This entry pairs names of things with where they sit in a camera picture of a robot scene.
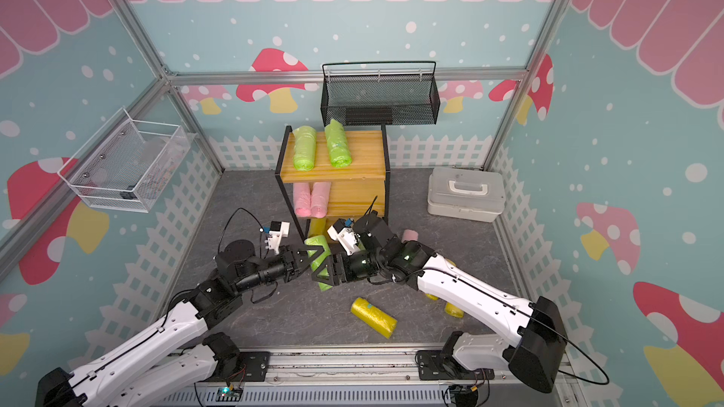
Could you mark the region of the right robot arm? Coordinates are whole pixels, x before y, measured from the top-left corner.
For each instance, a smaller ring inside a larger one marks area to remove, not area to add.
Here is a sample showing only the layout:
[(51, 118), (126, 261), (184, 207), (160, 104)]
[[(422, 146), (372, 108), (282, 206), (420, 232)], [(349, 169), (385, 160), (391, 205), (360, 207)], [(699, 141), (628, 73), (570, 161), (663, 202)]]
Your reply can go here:
[(402, 239), (374, 211), (358, 220), (337, 220), (328, 233), (342, 251), (326, 256), (314, 247), (310, 263), (315, 281), (339, 286), (379, 276), (442, 299), (498, 337), (492, 344), (455, 333), (444, 349), (448, 358), (469, 371), (505, 367), (529, 388), (552, 392), (573, 343), (553, 301), (530, 301), (478, 280), (431, 247)]

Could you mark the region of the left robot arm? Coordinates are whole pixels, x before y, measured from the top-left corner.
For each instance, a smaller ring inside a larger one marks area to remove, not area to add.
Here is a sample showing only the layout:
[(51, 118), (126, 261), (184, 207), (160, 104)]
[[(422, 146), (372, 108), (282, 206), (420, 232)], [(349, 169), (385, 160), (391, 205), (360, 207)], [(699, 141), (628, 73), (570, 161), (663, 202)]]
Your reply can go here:
[(238, 346), (215, 327), (239, 309), (245, 293), (290, 282), (322, 255), (321, 246), (285, 245), (286, 222), (260, 227), (259, 241), (220, 242), (215, 269), (195, 288), (173, 295), (163, 315), (122, 345), (68, 372), (58, 367), (38, 382), (38, 406), (104, 406), (125, 399), (150, 401), (140, 390), (149, 376), (158, 389), (218, 378), (226, 384), (248, 375)]

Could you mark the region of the yellow roll front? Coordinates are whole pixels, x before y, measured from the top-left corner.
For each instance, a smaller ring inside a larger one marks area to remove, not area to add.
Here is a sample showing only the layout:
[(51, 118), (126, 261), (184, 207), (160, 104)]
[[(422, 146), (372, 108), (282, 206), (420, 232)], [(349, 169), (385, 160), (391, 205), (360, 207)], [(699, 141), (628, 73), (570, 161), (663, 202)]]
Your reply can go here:
[(390, 339), (397, 327), (397, 320), (363, 298), (357, 298), (351, 313), (366, 323), (382, 337)]

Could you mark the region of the green roll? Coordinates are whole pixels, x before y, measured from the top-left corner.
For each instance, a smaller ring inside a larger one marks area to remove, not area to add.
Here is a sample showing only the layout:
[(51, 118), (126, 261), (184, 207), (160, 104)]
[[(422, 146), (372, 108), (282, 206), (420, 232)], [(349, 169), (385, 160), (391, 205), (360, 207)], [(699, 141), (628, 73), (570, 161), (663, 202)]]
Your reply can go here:
[(345, 168), (353, 159), (343, 125), (332, 119), (324, 128), (326, 146), (330, 164), (333, 168)]
[[(314, 254), (316, 254), (317, 250), (319, 250), (319, 249), (307, 251), (308, 257), (313, 259), (313, 261), (310, 264), (310, 269), (313, 274), (314, 271), (316, 271), (316, 269), (318, 269), (320, 266), (322, 266), (322, 263), (324, 263), (326, 257), (330, 256), (330, 254), (331, 254), (330, 247), (329, 247), (327, 239), (324, 235), (309, 237), (308, 239), (305, 240), (305, 245), (311, 246), (311, 247), (321, 247), (322, 248), (322, 253), (316, 258), (313, 258), (313, 256), (314, 256)], [(329, 277), (328, 269), (326, 269), (326, 267), (325, 267), (323, 271), (320, 271), (319, 275), (322, 276), (322, 278), (328, 278)], [(321, 292), (325, 292), (332, 288), (332, 286), (329, 286), (326, 283), (318, 283), (318, 287), (320, 288)]]
[(315, 167), (317, 131), (309, 126), (303, 125), (293, 131), (293, 167), (296, 171), (311, 171)]

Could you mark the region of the pink roll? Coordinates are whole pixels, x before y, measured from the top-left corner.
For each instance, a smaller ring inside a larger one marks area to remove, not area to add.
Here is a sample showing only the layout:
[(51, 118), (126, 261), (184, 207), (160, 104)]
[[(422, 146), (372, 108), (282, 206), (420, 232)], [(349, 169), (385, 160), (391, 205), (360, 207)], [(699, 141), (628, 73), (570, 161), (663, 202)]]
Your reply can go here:
[(403, 242), (417, 241), (418, 238), (419, 238), (419, 233), (414, 230), (407, 229), (407, 230), (403, 231), (403, 235), (402, 235)]
[(311, 189), (309, 183), (293, 184), (293, 209), (299, 218), (311, 216)]
[(316, 182), (311, 190), (310, 214), (312, 218), (323, 219), (327, 215), (331, 183)]

